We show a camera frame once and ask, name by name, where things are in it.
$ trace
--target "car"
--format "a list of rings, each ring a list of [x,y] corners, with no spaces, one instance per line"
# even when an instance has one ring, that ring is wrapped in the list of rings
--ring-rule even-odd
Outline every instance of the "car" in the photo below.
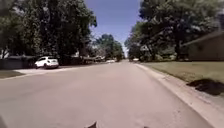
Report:
[[[107,60],[106,62],[107,63],[115,63],[116,61],[115,60]]]
[[[36,62],[35,62],[35,68],[58,68],[59,67],[59,63],[58,63],[58,59],[52,57],[52,56],[44,56],[39,58]]]
[[[138,59],[138,58],[134,58],[133,61],[134,61],[134,62],[138,62],[139,59]]]

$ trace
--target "green tree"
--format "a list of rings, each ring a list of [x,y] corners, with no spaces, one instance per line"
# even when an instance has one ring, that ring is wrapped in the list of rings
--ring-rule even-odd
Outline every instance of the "green tree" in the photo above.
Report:
[[[100,38],[96,39],[95,45],[100,56],[105,56],[106,59],[117,58],[121,60],[123,57],[122,45],[112,35],[103,34]]]
[[[21,37],[23,32],[21,16],[13,8],[16,0],[7,2],[9,3],[3,1],[4,15],[0,15],[0,54],[2,58],[9,53],[22,55],[29,52]]]
[[[24,41],[38,55],[84,54],[96,17],[83,0],[30,0],[21,4]]]
[[[145,42],[174,42],[179,59],[181,44],[216,29],[217,7],[217,0],[143,0],[140,17],[147,21],[149,33]]]
[[[0,0],[0,16],[7,16],[16,0]]]
[[[157,43],[151,38],[152,27],[147,22],[138,21],[131,29],[130,36],[125,41],[125,46],[129,49],[129,58],[146,58],[144,56],[151,56],[155,60],[157,53]]]

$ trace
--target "house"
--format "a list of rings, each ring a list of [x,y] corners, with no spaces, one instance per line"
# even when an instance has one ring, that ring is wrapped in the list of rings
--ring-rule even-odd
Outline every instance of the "house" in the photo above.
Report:
[[[181,46],[192,61],[224,61],[224,31],[217,31]]]

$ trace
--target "blue sky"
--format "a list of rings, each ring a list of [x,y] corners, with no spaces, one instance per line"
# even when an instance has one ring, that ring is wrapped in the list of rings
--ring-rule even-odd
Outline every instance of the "blue sky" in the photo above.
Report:
[[[85,0],[88,8],[97,17],[97,28],[93,35],[112,34],[119,42],[124,42],[139,20],[140,0]]]

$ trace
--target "asphalt road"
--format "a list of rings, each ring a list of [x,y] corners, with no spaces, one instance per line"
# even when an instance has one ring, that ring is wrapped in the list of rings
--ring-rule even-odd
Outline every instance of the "asphalt road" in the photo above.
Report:
[[[211,128],[134,64],[0,81],[0,128]]]

